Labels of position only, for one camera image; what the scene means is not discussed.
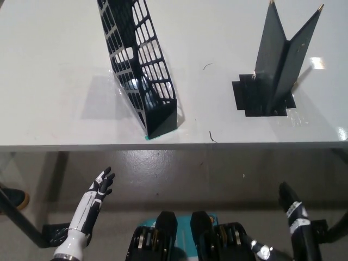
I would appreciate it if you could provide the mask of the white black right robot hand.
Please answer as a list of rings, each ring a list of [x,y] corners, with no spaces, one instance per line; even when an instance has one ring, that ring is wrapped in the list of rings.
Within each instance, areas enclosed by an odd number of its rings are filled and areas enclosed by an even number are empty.
[[[279,204],[286,213],[293,256],[251,238],[242,237],[243,243],[259,260],[322,260],[319,244],[313,233],[308,213],[296,192],[286,182],[279,185]]]

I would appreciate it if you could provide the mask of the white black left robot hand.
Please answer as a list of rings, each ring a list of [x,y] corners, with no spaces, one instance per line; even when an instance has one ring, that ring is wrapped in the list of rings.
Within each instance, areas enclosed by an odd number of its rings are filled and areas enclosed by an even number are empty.
[[[92,231],[99,215],[105,197],[111,194],[110,186],[113,184],[115,174],[111,167],[103,170],[93,181],[87,192],[82,196],[74,216],[70,222],[69,232],[75,231],[82,234],[89,245],[92,238]]]

